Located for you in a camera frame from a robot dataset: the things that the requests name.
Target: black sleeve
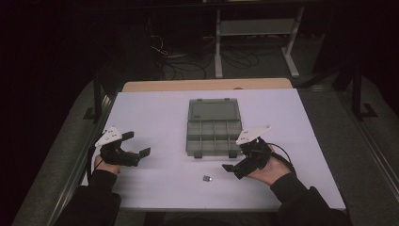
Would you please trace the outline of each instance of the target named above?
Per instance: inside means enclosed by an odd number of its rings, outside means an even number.
[[[279,201],[282,226],[351,226],[349,217],[328,207],[315,187],[307,189],[293,173],[279,178],[271,187]]]
[[[120,207],[119,195],[112,193],[117,176],[94,170],[88,186],[79,186],[56,221],[59,225],[110,225]]]

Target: plastic storage box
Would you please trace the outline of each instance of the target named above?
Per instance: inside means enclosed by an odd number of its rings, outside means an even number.
[[[189,156],[225,155],[235,158],[241,154],[235,143],[242,131],[236,99],[190,100],[187,123],[186,152]]]

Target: hand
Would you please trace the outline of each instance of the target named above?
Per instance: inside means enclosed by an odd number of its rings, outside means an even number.
[[[100,157],[100,155],[97,155],[95,160],[94,160],[94,166],[96,170],[105,170],[114,173],[117,175],[120,172],[120,166],[119,165],[111,165],[107,164],[103,161],[103,159]]]
[[[273,185],[280,177],[290,173],[290,170],[277,158],[270,156],[263,169],[251,172],[247,177],[257,179],[268,186]]]

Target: person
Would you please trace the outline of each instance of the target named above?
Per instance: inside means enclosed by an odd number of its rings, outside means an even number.
[[[120,166],[102,162],[98,155],[92,179],[87,187],[79,187],[56,225],[109,225],[115,215],[112,186],[117,180]],[[330,209],[315,187],[307,189],[296,175],[277,158],[270,157],[263,169],[251,172],[247,177],[256,179],[274,192],[281,202],[278,211],[281,226],[352,226],[342,211]],[[226,221],[209,218],[175,218],[163,226],[207,225],[228,226]]]

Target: white tabletop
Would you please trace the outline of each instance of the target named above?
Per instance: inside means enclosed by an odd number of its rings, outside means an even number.
[[[243,127],[271,125],[262,138],[290,155],[299,180],[306,187],[317,187],[331,208],[345,208],[296,89],[119,93],[104,129],[116,126],[122,133],[135,132],[134,138],[122,143],[124,151],[148,147],[152,151],[138,167],[121,168],[114,186],[114,192],[121,195],[120,207],[160,211],[279,209],[280,203],[268,186],[249,178],[238,180],[221,167],[235,165],[243,156],[187,156],[188,104],[198,98],[236,98]],[[204,182],[204,175],[213,181]]]

